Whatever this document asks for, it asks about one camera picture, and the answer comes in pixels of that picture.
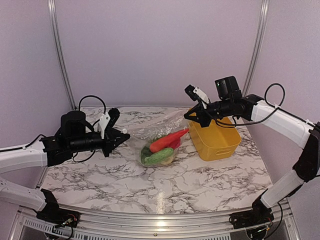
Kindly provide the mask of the left aluminium frame post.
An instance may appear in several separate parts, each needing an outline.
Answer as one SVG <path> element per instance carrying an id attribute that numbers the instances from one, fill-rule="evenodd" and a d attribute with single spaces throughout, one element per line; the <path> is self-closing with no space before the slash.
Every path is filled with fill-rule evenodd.
<path id="1" fill-rule="evenodd" d="M 52 28 L 52 34 L 53 34 L 53 42 L 56 50 L 59 69 L 62 76 L 62 82 L 66 91 L 66 96 L 67 96 L 67 100 L 69 102 L 70 108 L 73 110 L 76 110 L 77 106 L 76 106 L 75 98 L 73 95 L 71 83 L 69 80 L 69 75 L 68 75 L 67 66 L 64 58 L 64 53 L 63 53 L 63 46 L 62 46 L 61 37 L 60 37 L 56 1 L 48 0 L 47 5 L 48 5 L 48 11 L 49 11 L 50 24 Z"/>

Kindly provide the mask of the yellow plastic basket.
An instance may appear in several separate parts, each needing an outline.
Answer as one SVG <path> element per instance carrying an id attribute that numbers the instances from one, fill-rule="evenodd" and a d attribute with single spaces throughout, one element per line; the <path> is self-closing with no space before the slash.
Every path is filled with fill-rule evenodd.
<path id="1" fill-rule="evenodd" d="M 236 128 L 220 126 L 214 120 L 208 127 L 201 127 L 199 123 L 191 120 L 188 126 L 193 145 L 199 157 L 204 161 L 231 157 L 242 141 Z"/>

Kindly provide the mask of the aluminium frame post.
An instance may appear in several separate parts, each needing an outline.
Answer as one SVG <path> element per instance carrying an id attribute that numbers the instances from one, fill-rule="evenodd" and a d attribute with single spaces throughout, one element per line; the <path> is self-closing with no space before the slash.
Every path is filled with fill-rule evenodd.
<path id="1" fill-rule="evenodd" d="M 62 46 L 61 37 L 60 37 L 56 1 L 48 0 L 47 5 L 48 5 L 48 11 L 49 11 L 50 24 L 52 28 L 52 34 L 53 34 L 53 42 L 56 50 L 59 69 L 62 76 L 62 82 L 66 91 L 66 96 L 67 96 L 67 100 L 69 102 L 70 108 L 73 110 L 76 110 L 77 106 L 76 106 L 75 98 L 73 95 L 71 83 L 69 80 L 69 75 L 68 75 L 67 66 L 64 58 L 64 53 L 63 53 L 63 46 Z"/>
<path id="2" fill-rule="evenodd" d="M 266 32 L 267 19 L 268 19 L 268 11 L 269 11 L 270 1 L 262 0 L 260 6 L 260 13 L 256 31 L 256 37 L 254 41 L 253 51 L 249 63 L 249 67 L 247 70 L 247 74 L 245 77 L 244 85 L 242 88 L 242 93 L 246 96 L 249 94 L 251 85 L 253 83 L 255 70 L 257 67 L 258 59 L 260 52 L 262 50 L 262 45 L 264 41 L 264 36 Z"/>

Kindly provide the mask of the right aluminium frame post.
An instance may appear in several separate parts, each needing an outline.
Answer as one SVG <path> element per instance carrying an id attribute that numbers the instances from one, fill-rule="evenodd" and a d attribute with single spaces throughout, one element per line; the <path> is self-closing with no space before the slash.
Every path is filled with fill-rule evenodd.
<path id="1" fill-rule="evenodd" d="M 255 70 L 257 67 L 258 59 L 260 52 L 262 50 L 262 45 L 264 41 L 264 36 L 266 32 L 267 19 L 268 19 L 268 11 L 269 11 L 270 1 L 262 0 L 260 6 L 260 13 L 256 31 L 256 37 L 254 41 L 253 51 L 249 63 L 249 67 L 247 70 L 247 74 L 245 77 L 244 85 L 242 88 L 242 93 L 246 96 L 249 94 L 251 85 L 253 83 Z"/>

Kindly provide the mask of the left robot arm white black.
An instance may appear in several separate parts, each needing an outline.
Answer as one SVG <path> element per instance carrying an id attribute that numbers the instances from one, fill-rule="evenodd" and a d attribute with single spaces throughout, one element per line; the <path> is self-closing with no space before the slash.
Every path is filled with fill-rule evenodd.
<path id="1" fill-rule="evenodd" d="M 101 150 L 105 157 L 130 138 L 126 130 L 117 130 L 115 123 L 120 117 L 117 108 L 103 113 L 97 123 L 97 129 L 86 120 L 86 114 L 72 110 L 60 118 L 60 128 L 53 136 L 38 136 L 28 145 L 0 150 L 0 172 L 31 168 L 53 167 L 64 163 L 81 152 Z M 37 213 L 37 217 L 60 222 L 70 216 L 67 210 L 59 207 L 53 193 L 46 189 L 31 189 L 0 180 L 1 201 L 17 204 Z"/>

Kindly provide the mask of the green toy cucumber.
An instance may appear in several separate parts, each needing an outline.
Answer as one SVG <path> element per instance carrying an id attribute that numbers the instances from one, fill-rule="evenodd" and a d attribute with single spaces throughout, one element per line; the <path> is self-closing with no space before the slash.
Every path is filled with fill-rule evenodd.
<path id="1" fill-rule="evenodd" d="M 152 166 L 152 165 L 159 164 L 159 163 L 163 162 L 164 160 L 166 160 L 168 157 L 172 156 L 173 153 L 174 153 L 173 148 L 171 148 L 171 147 L 164 148 L 156 153 L 153 153 L 150 156 L 147 156 L 144 159 L 144 164 L 146 166 Z"/>

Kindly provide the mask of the dark green toy broccoli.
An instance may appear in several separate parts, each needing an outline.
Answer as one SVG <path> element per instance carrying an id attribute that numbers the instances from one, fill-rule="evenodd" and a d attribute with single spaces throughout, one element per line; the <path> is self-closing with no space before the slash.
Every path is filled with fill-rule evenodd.
<path id="1" fill-rule="evenodd" d="M 140 152 L 140 159 L 141 162 L 145 161 L 146 157 L 150 157 L 153 153 L 150 151 L 150 148 L 148 146 L 144 146 Z"/>

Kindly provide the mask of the red toy chili pepper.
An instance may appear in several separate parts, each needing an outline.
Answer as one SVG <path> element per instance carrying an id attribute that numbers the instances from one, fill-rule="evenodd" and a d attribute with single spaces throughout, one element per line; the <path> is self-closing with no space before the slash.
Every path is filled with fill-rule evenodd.
<path id="1" fill-rule="evenodd" d="M 183 137 L 185 134 L 189 132 L 188 128 L 179 130 L 174 133 L 170 133 L 166 136 L 163 136 L 156 141 L 154 141 L 149 149 L 152 153 L 157 153 L 165 148 L 172 148 L 172 142 L 174 142 L 176 139 Z"/>

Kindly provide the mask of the front aluminium rail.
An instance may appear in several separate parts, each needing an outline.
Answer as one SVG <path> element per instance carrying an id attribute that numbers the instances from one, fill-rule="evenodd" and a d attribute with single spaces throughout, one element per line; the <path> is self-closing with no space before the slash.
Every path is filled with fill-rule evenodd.
<path id="1" fill-rule="evenodd" d="M 151 214 L 112 212 L 62 205 L 79 212 L 77 227 L 53 229 L 35 212 L 19 207 L 9 233 L 10 240 L 248 240 L 263 224 L 235 229 L 230 215 L 238 210 L 205 213 Z"/>

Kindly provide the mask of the red toy tomato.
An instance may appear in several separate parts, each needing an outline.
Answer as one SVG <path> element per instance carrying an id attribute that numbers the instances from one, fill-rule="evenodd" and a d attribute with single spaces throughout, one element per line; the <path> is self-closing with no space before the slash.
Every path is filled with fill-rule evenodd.
<path id="1" fill-rule="evenodd" d="M 172 142 L 172 148 L 177 149 L 181 145 L 181 138 L 177 138 L 175 141 Z"/>

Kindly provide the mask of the clear zip top bag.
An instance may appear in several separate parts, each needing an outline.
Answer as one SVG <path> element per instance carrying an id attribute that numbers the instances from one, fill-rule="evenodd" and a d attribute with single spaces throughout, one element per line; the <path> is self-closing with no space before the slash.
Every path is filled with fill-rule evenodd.
<path id="1" fill-rule="evenodd" d="M 134 159 L 145 168 L 170 165 L 189 132 L 186 110 L 178 109 L 128 129 Z"/>

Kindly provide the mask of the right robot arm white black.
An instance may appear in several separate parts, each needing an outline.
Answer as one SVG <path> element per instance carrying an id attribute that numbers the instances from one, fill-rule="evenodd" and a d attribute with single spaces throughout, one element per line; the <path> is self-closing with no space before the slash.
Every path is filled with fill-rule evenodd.
<path id="1" fill-rule="evenodd" d="M 292 169 L 260 195 L 248 212 L 247 219 L 258 224 L 270 209 L 282 199 L 296 192 L 303 184 L 318 176 L 320 170 L 320 125 L 309 122 L 285 111 L 280 105 L 267 102 L 266 97 L 255 94 L 226 96 L 220 101 L 210 102 L 202 93 L 189 93 L 198 103 L 184 117 L 208 127 L 211 121 L 223 125 L 224 117 L 240 117 L 248 125 L 262 124 L 279 133 L 301 149 L 301 154 Z"/>

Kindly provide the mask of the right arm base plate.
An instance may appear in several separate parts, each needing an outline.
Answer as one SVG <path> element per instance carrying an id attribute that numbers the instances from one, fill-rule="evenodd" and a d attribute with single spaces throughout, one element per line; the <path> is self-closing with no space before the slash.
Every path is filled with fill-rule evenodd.
<path id="1" fill-rule="evenodd" d="M 274 220 L 274 215 L 270 212 L 260 214 L 254 213 L 253 210 L 241 211 L 232 213 L 229 217 L 229 222 L 234 229 L 241 229 L 260 225 Z"/>

